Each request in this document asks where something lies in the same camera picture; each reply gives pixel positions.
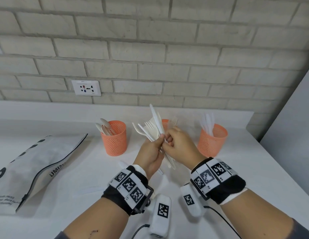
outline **wall socket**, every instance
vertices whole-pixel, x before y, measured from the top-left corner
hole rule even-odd
[[[77,96],[101,96],[98,80],[72,80]]]

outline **forearm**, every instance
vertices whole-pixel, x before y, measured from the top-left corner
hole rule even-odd
[[[117,239],[128,218],[114,202],[101,198],[69,224],[64,233],[70,239]]]
[[[293,228],[291,217],[251,190],[221,208],[243,239],[285,239]]]

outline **white plastic bag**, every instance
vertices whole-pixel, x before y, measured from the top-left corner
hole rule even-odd
[[[87,137],[47,136],[0,170],[0,214],[14,214],[59,172]]]

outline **gray sleeve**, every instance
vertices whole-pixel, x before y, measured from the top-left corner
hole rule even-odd
[[[309,230],[294,220],[293,230],[287,239],[309,239]]]
[[[70,239],[68,236],[66,236],[65,233],[63,233],[62,231],[57,235],[57,237],[55,237],[55,239]]]

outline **white countertop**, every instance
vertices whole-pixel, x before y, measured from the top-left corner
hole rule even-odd
[[[93,123],[78,122],[68,125],[93,129]],[[26,124],[29,123],[38,127],[37,132],[28,132]],[[49,135],[49,131],[56,133],[50,128],[52,125],[62,132],[69,129],[61,121],[0,120],[0,124],[3,124],[0,128],[0,169],[36,141]],[[194,141],[198,140],[197,126],[181,125],[181,128],[187,130]],[[250,189],[309,229],[309,196],[244,128],[227,129],[228,139],[217,157],[234,168],[247,181]],[[134,161],[144,137],[131,127],[127,132],[128,149],[118,157],[106,154],[100,136],[87,138],[51,183],[25,203],[16,215],[0,216],[0,238],[54,238],[102,194],[95,192],[74,196],[77,191],[94,186],[106,187],[107,182],[121,170],[118,161],[128,164]],[[180,186],[189,179],[187,168],[179,165],[172,170],[163,164],[161,169],[164,175],[156,173],[149,184],[155,193],[172,199],[168,238],[237,238],[232,229],[211,210],[207,210],[200,219],[189,215],[180,194]],[[209,200],[208,204],[221,212],[213,201]],[[146,211],[131,216],[121,238],[130,238],[139,226],[149,221],[149,215]],[[148,229],[142,229],[136,238],[150,238]]]

